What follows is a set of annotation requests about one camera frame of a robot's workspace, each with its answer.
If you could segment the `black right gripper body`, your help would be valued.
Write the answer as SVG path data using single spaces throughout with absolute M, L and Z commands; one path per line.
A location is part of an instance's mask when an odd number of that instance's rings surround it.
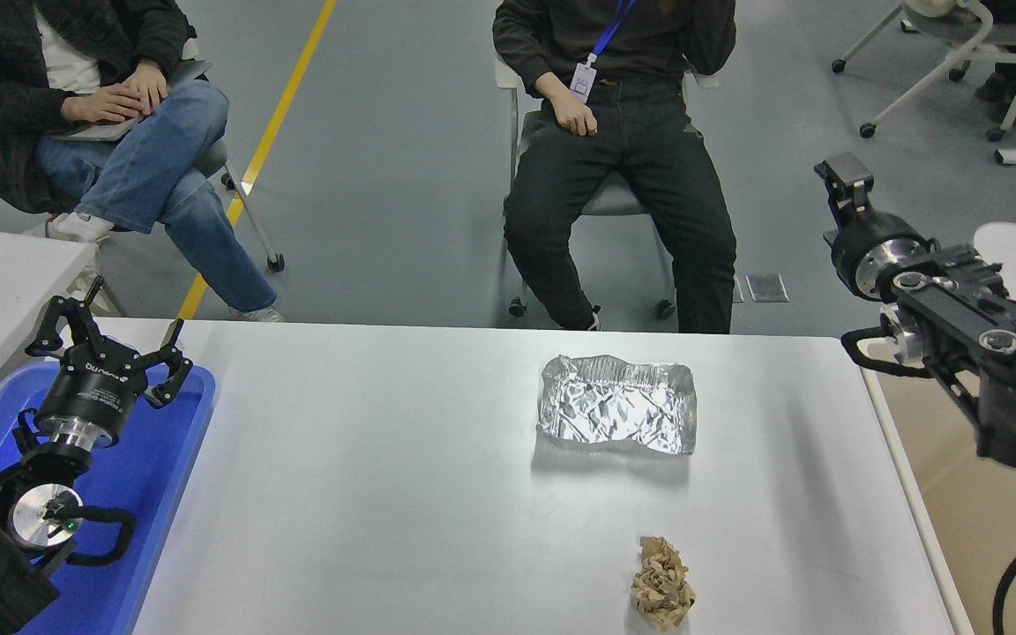
M 863 300 L 891 301 L 891 284 L 880 276 L 926 252 L 926 238 L 895 214 L 875 210 L 839 213 L 836 225 L 825 239 L 842 284 Z

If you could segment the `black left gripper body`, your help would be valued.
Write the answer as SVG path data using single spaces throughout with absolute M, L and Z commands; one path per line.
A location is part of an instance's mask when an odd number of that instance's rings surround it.
M 84 421 L 120 437 L 128 425 L 138 395 L 146 390 L 146 372 L 131 370 L 138 351 L 104 340 L 93 350 L 76 343 L 65 351 L 61 369 L 36 414 L 41 433 L 53 437 L 60 421 Z

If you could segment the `person's right hand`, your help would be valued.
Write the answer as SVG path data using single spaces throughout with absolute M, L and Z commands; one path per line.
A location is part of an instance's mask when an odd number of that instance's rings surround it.
M 90 96 L 65 97 L 61 105 L 61 116 L 70 123 L 120 123 L 150 113 L 137 90 L 124 84 L 102 86 Z
M 593 137 L 598 133 L 598 122 L 592 109 L 576 93 L 556 90 L 548 97 L 557 124 L 578 137 Z

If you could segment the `person's left hand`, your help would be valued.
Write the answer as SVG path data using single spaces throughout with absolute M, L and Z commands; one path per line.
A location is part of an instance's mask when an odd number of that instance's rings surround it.
M 158 104 L 169 94 L 167 78 L 162 72 L 158 62 L 150 59 L 138 60 L 136 69 L 126 80 L 118 85 L 121 96 L 131 98 L 136 102 L 136 109 L 141 116 L 149 116 Z

